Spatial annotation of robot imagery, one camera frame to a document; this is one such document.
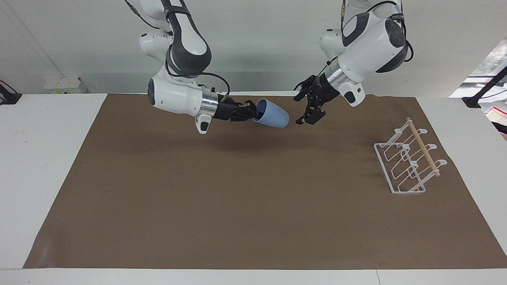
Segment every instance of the black clamp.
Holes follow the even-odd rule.
[[[223,95],[219,94],[219,105],[213,118],[231,122],[245,122],[249,119],[260,119],[264,113],[257,112],[257,106],[254,102],[248,100],[245,103],[236,103],[231,97],[227,97],[224,102]]]
[[[294,97],[294,101],[299,102],[304,97],[308,100],[305,114],[296,121],[296,124],[298,125],[302,125],[304,123],[314,125],[325,116],[325,111],[321,108],[322,106],[316,97],[316,94],[312,90],[312,86],[316,79],[317,76],[312,75],[294,88],[294,90],[296,90],[298,87],[301,87],[298,95]]]
[[[5,89],[4,86],[0,84],[0,105],[14,105],[21,98],[21,94],[19,93],[11,93],[9,90]]]

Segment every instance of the white wall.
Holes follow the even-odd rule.
[[[340,10],[340,1],[329,0],[186,3],[213,53],[208,71],[224,75],[234,91],[291,90],[319,72],[319,36],[338,26]],[[0,0],[0,77],[23,93],[43,92],[44,76],[58,72],[12,24],[8,4],[58,69],[81,76],[91,92],[145,92],[160,68],[138,47],[150,28],[122,0]],[[405,0],[404,8],[415,58],[368,77],[368,93],[447,97],[505,37],[502,0]]]

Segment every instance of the black cable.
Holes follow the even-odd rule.
[[[405,21],[402,21],[403,35],[405,39],[407,39],[407,26],[405,25]]]
[[[221,77],[218,74],[209,73],[209,72],[188,73],[188,74],[172,74],[171,71],[169,71],[169,66],[167,64],[167,60],[165,61],[165,69],[167,70],[167,73],[169,75],[171,75],[172,77],[189,77],[189,76],[199,76],[199,75],[208,75],[208,76],[216,77],[216,78],[222,80],[225,83],[225,85],[227,85],[227,93],[226,93],[226,96],[224,98],[227,98],[229,96],[229,94],[231,93],[231,86],[229,85],[229,82],[227,82],[227,80],[225,80],[223,77]]]
[[[491,95],[491,96],[487,96],[487,97],[482,97],[481,99],[486,99],[486,98],[495,97],[496,95],[500,95],[500,94],[502,94],[502,93],[504,93],[504,92],[506,92],[506,91],[507,91],[507,89],[505,89],[505,90],[503,90],[503,91],[501,91],[501,92],[498,92],[498,93],[496,93],[495,95]]]
[[[404,62],[409,62],[414,58],[414,48],[412,47],[412,45],[410,44],[410,42],[408,40],[406,40],[406,41],[407,41],[407,45],[409,46],[409,49],[410,49],[410,58],[406,59]]]
[[[371,8],[368,9],[368,11],[366,11],[366,13],[368,13],[369,11],[377,8],[380,5],[384,5],[384,4],[393,4],[395,6],[398,6],[398,3],[394,2],[394,1],[382,1],[382,2],[379,2],[379,3],[376,3],[375,5],[373,5]]]
[[[482,96],[486,95],[486,93],[491,90],[491,88],[495,87],[500,82],[500,80],[506,76],[507,66],[502,68],[502,70],[500,70],[500,72],[495,75],[495,77],[493,77],[490,82],[486,83],[486,85],[479,92],[477,92],[477,94],[475,94],[473,97],[465,97],[463,98],[463,101],[469,108],[476,108]]]
[[[150,26],[150,27],[152,27],[154,29],[160,30],[160,28],[157,28],[157,27],[151,25],[150,23],[146,22],[146,20],[141,16],[141,14],[139,14],[139,11],[129,1],[127,1],[127,0],[124,0],[124,1],[125,1],[125,3],[127,3],[127,5],[130,8],[130,10],[134,14],[136,14],[144,23],[146,23],[146,25],[148,25],[148,26]]]
[[[0,80],[0,82],[2,82],[3,84],[5,84],[7,87],[11,88],[12,91],[14,91],[14,93],[18,93],[18,91],[16,91],[16,89],[12,88],[11,85],[7,84],[7,82],[3,81],[3,80]]]
[[[343,20],[345,19],[345,8],[346,8],[346,2],[347,0],[343,0],[343,4],[342,4],[342,11],[340,11],[340,19],[341,19],[341,30],[342,30],[342,34],[343,34]]]
[[[324,71],[324,69],[325,69],[327,66],[328,66],[328,65],[326,64],[326,65],[322,68],[322,70],[318,73],[317,77],[319,77],[319,76],[322,74],[322,72]]]

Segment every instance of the brown paper mat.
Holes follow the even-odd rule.
[[[303,102],[270,100],[286,129],[214,120],[202,136],[145,95],[108,95],[24,268],[507,268],[416,99],[338,98],[315,126],[293,122]],[[449,164],[396,196],[373,144],[409,116]]]

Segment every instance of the table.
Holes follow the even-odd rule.
[[[241,92],[235,95],[255,95]],[[264,92],[293,95],[292,92]],[[106,94],[24,95],[0,107],[2,284],[504,284],[487,270],[119,270],[22,268]],[[460,99],[419,98],[442,146],[507,253],[507,142],[480,109]]]

